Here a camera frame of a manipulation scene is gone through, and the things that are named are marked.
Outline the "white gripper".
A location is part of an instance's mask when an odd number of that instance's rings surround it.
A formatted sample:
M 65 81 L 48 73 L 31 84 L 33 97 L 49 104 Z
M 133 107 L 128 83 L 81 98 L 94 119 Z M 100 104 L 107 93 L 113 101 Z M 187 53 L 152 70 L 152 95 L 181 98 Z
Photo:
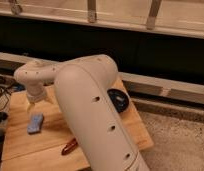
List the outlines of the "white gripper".
M 45 91 L 43 91 L 39 94 L 36 94 L 36 95 L 33 95 L 31 93 L 27 93 L 27 99 L 30 102 L 28 107 L 27 107 L 27 114 L 31 115 L 33 109 L 35 108 L 35 103 L 40 102 L 40 101 L 44 100 L 45 98 L 46 98 L 47 102 L 54 104 L 53 99 L 50 96 L 47 96 L 47 93 Z

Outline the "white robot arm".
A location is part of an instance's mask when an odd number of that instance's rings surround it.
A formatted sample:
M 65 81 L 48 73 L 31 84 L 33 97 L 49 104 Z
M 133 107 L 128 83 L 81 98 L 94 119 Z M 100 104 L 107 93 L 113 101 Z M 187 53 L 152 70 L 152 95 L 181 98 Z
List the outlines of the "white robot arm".
M 44 65 L 34 60 L 14 72 L 34 104 L 54 92 L 66 122 L 93 171 L 150 171 L 122 123 L 108 90 L 118 77 L 115 61 L 104 54 Z

